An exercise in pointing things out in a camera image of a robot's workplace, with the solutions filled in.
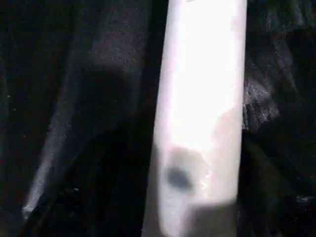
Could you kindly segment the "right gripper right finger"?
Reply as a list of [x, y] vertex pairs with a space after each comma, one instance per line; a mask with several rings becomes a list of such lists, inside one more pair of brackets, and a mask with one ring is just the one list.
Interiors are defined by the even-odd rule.
[[282, 168], [274, 152], [243, 133], [238, 185], [238, 236], [314, 237], [316, 189]]

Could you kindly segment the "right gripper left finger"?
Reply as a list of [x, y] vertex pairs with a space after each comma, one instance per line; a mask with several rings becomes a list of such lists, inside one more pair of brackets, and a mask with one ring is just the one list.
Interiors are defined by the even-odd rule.
[[22, 228], [24, 237], [139, 237], [143, 174], [125, 133], [100, 134], [51, 183]]

